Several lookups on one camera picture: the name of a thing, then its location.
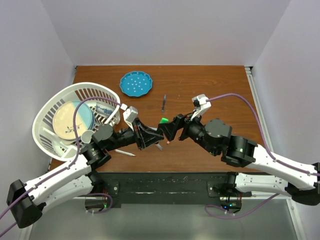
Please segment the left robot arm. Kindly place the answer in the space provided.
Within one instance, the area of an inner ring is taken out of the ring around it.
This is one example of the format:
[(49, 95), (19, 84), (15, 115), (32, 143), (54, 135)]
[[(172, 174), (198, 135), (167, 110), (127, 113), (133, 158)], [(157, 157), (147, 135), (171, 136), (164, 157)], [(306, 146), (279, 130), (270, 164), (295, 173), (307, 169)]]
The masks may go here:
[(15, 180), (9, 186), (7, 211), (15, 225), (26, 228), (49, 209), (77, 196), (99, 196), (104, 184), (94, 179), (95, 170), (111, 159), (109, 151), (135, 144), (145, 149), (164, 139), (160, 128), (153, 129), (135, 118), (128, 128), (115, 132), (109, 124), (99, 126), (89, 143), (76, 151), (74, 159), (27, 182)]

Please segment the green highlighter cap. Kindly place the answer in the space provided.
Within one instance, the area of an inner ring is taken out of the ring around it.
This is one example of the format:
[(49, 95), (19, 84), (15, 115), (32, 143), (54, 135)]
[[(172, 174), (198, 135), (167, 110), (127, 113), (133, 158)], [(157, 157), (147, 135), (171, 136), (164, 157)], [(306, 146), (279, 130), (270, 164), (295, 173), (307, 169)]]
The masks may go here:
[(167, 123), (169, 120), (167, 119), (167, 118), (162, 118), (161, 120), (160, 120), (160, 124), (163, 124), (163, 123)]

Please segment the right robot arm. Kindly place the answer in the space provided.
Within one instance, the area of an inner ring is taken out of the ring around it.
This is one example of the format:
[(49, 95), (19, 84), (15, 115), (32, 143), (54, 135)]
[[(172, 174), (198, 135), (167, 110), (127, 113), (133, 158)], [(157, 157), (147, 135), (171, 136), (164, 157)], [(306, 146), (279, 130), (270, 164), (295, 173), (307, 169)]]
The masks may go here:
[(168, 141), (182, 130), (180, 141), (190, 138), (211, 155), (220, 156), (227, 165), (264, 173), (235, 173), (222, 185), (227, 196), (255, 191), (282, 194), (308, 206), (320, 203), (319, 163), (305, 164), (275, 154), (252, 140), (233, 135), (232, 127), (218, 118), (202, 124), (200, 117), (179, 114), (172, 121), (159, 123), (157, 129)]

